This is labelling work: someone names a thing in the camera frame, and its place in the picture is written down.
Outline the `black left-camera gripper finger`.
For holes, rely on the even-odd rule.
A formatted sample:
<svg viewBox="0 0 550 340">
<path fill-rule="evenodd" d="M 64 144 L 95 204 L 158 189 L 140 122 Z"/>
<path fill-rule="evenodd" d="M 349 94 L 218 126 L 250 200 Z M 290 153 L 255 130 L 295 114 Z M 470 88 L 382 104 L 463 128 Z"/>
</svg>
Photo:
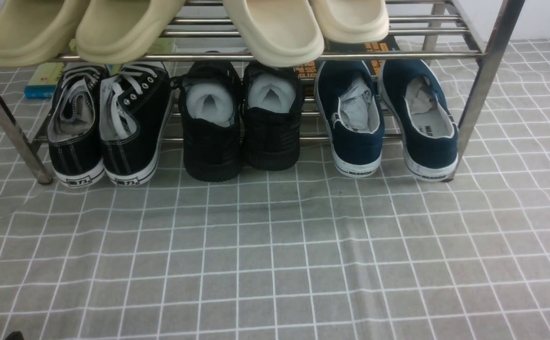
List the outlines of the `black left-camera gripper finger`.
<svg viewBox="0 0 550 340">
<path fill-rule="evenodd" d="M 13 331 L 8 334 L 4 340 L 25 340 L 24 335 L 21 331 Z"/>
</svg>

